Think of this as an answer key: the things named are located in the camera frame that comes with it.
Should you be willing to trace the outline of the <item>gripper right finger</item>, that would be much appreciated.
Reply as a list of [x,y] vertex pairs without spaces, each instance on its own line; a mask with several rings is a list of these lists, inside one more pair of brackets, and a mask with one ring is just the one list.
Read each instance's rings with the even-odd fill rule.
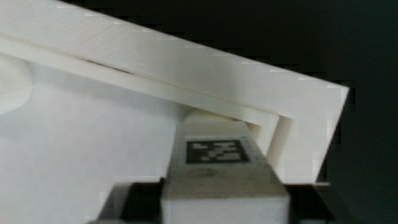
[[288,224],[338,224],[338,215],[325,198],[330,184],[286,184],[284,187],[291,198]]

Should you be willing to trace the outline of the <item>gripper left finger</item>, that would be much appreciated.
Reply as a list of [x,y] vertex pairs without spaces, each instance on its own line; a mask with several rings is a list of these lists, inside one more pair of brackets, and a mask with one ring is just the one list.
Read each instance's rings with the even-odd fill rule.
[[98,218],[87,224],[163,224],[163,179],[114,185]]

